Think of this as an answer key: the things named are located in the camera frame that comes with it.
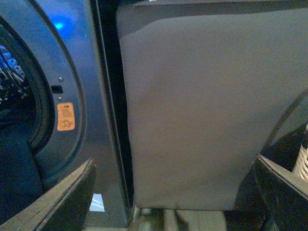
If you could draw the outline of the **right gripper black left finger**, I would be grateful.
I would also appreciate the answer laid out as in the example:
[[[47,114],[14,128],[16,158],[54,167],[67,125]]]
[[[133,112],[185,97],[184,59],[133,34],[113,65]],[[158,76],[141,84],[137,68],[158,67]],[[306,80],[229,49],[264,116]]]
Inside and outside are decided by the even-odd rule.
[[[92,202],[96,178],[88,159],[30,206],[0,226],[2,231],[81,231]]]

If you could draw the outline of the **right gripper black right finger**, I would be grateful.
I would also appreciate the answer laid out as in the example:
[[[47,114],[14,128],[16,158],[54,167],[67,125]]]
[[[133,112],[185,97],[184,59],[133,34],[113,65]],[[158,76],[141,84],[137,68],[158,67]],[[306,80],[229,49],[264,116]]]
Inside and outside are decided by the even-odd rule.
[[[308,182],[263,155],[254,161],[254,176],[275,231],[308,229]]]

